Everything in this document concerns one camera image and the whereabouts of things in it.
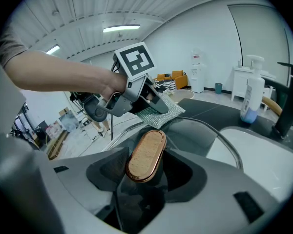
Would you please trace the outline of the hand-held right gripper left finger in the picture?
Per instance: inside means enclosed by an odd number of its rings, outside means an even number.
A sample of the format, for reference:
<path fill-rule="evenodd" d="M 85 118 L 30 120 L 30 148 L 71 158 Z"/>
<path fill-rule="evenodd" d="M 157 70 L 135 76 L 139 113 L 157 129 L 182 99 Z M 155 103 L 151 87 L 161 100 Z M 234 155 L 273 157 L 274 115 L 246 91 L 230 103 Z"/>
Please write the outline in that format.
<path fill-rule="evenodd" d="M 45 153 L 0 134 L 0 234 L 117 234 L 64 187 Z"/>

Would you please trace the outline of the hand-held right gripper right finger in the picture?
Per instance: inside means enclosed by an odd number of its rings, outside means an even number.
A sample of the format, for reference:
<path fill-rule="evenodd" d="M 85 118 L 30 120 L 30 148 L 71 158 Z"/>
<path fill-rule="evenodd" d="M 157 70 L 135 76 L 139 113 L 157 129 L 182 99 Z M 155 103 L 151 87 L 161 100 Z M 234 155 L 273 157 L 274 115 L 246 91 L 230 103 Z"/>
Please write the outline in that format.
<path fill-rule="evenodd" d="M 165 199 L 163 209 L 142 229 L 143 234 L 252 234 L 259 233 L 279 210 L 279 202 L 243 171 L 196 154 L 172 149 L 163 163 L 172 164 L 177 178 L 189 182 L 173 190 L 188 201 Z"/>

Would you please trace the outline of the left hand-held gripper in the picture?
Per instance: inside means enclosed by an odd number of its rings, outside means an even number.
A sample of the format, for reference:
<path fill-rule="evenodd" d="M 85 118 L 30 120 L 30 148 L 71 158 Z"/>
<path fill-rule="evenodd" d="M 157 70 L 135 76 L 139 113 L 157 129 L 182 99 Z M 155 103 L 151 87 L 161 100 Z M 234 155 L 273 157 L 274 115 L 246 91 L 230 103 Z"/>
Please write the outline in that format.
<path fill-rule="evenodd" d="M 116 117 L 127 112 L 138 112 L 138 106 L 143 105 L 160 114 L 168 112 L 168 106 L 148 77 L 148 72 L 155 69 L 155 64 L 144 42 L 116 50 L 113 60 L 111 71 L 126 76 L 126 87 L 123 92 L 113 93 L 108 100 L 100 100 L 97 104 L 99 109 Z"/>

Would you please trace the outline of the person's left hand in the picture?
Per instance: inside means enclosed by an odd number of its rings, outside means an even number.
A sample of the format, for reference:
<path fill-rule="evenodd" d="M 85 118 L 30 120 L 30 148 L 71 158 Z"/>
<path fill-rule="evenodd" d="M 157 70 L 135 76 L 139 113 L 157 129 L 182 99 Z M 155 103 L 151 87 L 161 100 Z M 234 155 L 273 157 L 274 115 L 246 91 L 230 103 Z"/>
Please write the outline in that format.
<path fill-rule="evenodd" d="M 112 72 L 103 78 L 99 94 L 108 100 L 114 93 L 123 93 L 126 89 L 126 84 L 126 76 Z"/>

